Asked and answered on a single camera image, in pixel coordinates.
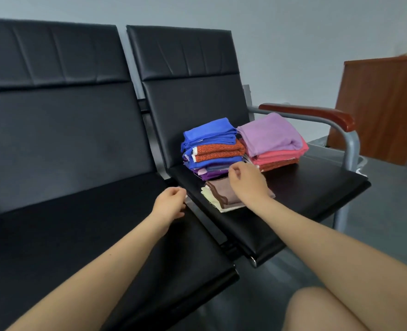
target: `chair seat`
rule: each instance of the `chair seat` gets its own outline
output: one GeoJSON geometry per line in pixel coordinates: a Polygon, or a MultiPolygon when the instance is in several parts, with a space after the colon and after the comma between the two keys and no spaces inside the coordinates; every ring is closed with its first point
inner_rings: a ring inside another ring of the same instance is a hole
{"type": "MultiPolygon", "coordinates": [[[[220,230],[252,258],[254,266],[261,265],[285,247],[271,228],[249,209],[220,213],[200,193],[204,182],[184,165],[173,166],[167,172],[187,189],[191,199],[220,230]]],[[[317,222],[370,186],[367,177],[320,158],[301,157],[299,164],[280,167],[264,175],[277,201],[317,222]]]]}
{"type": "MultiPolygon", "coordinates": [[[[0,216],[0,330],[132,230],[166,187],[148,173],[0,216]]],[[[232,262],[187,209],[103,330],[168,328],[237,279],[232,262]]]]}

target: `person's right arm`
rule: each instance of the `person's right arm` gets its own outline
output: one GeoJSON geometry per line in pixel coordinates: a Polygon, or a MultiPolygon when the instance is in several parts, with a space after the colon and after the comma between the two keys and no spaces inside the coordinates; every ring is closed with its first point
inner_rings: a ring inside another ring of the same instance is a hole
{"type": "Polygon", "coordinates": [[[252,164],[233,164],[229,180],[239,199],[369,329],[407,330],[406,265],[271,199],[252,164]]]}

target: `armrest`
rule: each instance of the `armrest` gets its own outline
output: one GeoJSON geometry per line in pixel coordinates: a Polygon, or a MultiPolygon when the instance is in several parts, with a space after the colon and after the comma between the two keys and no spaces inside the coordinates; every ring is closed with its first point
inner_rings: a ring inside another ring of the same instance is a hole
{"type": "Polygon", "coordinates": [[[344,132],[351,132],[355,130],[354,118],[350,114],[337,109],[303,105],[282,105],[277,103],[263,103],[259,106],[259,109],[283,112],[287,114],[321,117],[337,123],[344,130],[344,132]]]}

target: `wall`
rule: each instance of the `wall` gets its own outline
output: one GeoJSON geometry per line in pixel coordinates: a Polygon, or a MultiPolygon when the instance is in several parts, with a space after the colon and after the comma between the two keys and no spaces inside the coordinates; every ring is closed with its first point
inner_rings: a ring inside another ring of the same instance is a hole
{"type": "MultiPolygon", "coordinates": [[[[0,0],[0,17],[118,25],[141,96],[126,24],[230,29],[254,105],[333,108],[343,61],[393,54],[407,0],[0,0]]],[[[326,125],[292,121],[307,141],[326,125]]]]}

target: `chair backrest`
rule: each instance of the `chair backrest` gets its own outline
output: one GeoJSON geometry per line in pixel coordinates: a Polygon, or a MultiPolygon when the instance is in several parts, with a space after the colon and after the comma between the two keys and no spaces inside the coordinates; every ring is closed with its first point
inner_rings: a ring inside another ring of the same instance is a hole
{"type": "Polygon", "coordinates": [[[127,26],[167,168],[182,162],[183,132],[227,117],[249,122],[230,31],[127,26]]]}
{"type": "Polygon", "coordinates": [[[0,213],[153,171],[115,26],[0,20],[0,213]]]}

